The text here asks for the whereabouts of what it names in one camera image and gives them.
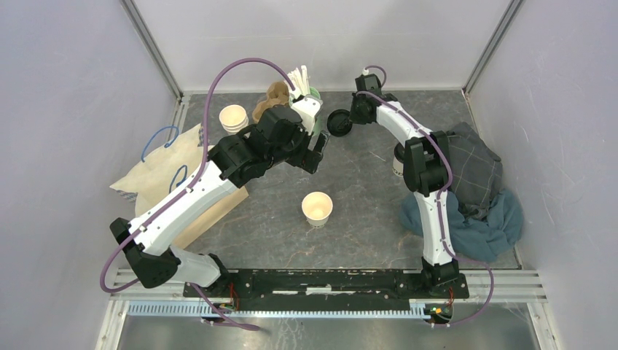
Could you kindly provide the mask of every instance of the gray plaid cloth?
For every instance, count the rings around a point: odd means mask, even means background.
[[[482,220],[491,201],[502,190],[502,159],[465,122],[448,133],[450,167],[453,169],[451,191],[459,201],[465,218]]]

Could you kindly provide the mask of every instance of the blue rope handle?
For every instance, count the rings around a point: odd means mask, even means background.
[[[176,187],[180,186],[180,184],[182,182],[184,182],[184,180],[187,179],[187,175],[188,175],[187,173],[189,172],[189,167],[184,165],[184,166],[181,166],[180,168],[178,168],[178,170],[176,170],[176,175],[174,175],[174,178],[172,179],[172,182],[170,182],[170,192],[168,192],[168,193],[172,193],[173,183],[176,181],[176,176],[178,176],[178,174],[180,174],[180,170],[182,170],[182,169],[184,169],[184,175],[182,177],[182,180],[180,180],[180,182],[176,184]]]
[[[173,142],[178,138],[178,135],[180,134],[180,129],[178,129],[178,127],[174,126],[174,125],[164,126],[163,128],[159,129],[159,131],[157,131],[156,133],[154,133],[154,135],[152,135],[152,137],[150,138],[150,140],[148,141],[148,143],[146,144],[144,149],[141,151],[141,162],[142,163],[146,162],[145,159],[144,159],[144,156],[146,154],[146,150],[148,149],[148,146],[150,146],[150,142],[152,142],[152,140],[154,140],[155,137],[157,137],[157,135],[161,131],[164,131],[165,129],[174,129],[174,130],[176,130],[176,135],[174,136],[174,138],[171,141],[169,141],[168,143],[163,145],[165,148],[168,148],[169,146],[171,146],[173,144]]]

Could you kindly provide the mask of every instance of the gray floor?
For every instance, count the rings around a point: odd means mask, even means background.
[[[455,319],[475,306],[455,306]],[[192,317],[128,316],[118,349],[539,349],[525,304],[490,305],[478,319],[432,330],[415,319],[237,319],[259,332],[210,327]]]
[[[432,130],[460,121],[472,124],[459,91],[394,92],[403,107]],[[229,104],[251,114],[263,93],[221,94],[213,98],[208,140],[226,136],[218,116]],[[322,93],[321,118],[349,109],[351,93]],[[191,97],[184,129],[201,122],[204,96]],[[249,198],[188,247],[215,253],[228,268],[421,268],[423,240],[398,220],[410,194],[392,172],[395,138],[379,125],[355,125],[350,134],[332,137],[314,175],[280,164],[247,184]],[[300,203],[308,193],[330,195],[328,223],[312,229]],[[518,268],[514,252],[502,254],[494,268]],[[479,268],[462,264],[463,268]]]

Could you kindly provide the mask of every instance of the blue towel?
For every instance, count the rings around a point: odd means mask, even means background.
[[[523,213],[516,197],[502,190],[491,201],[489,214],[483,221],[468,218],[458,211],[459,202],[452,192],[448,193],[446,209],[450,240],[455,252],[485,262],[498,259],[498,255],[515,246],[521,237]],[[421,213],[414,195],[404,199],[399,221],[417,236],[423,236]]]

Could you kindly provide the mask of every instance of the marble pattern surface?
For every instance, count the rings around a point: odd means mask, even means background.
[[[472,124],[459,91],[393,92],[402,106],[433,130],[460,121]],[[263,93],[228,93],[213,97],[208,140],[226,136],[219,112],[229,104],[243,106],[249,118]],[[323,125],[335,109],[349,109],[351,93],[322,93]],[[191,97],[184,129],[200,123],[204,95]],[[410,194],[392,171],[395,138],[379,125],[355,125],[342,138],[331,137],[314,175],[285,163],[247,184],[249,198],[216,223],[187,249],[215,253],[228,268],[421,268],[423,239],[405,230],[398,213]],[[312,228],[300,203],[322,191],[334,203],[325,227]],[[517,268],[514,252],[502,254],[494,268]],[[463,268],[479,268],[462,264]]]

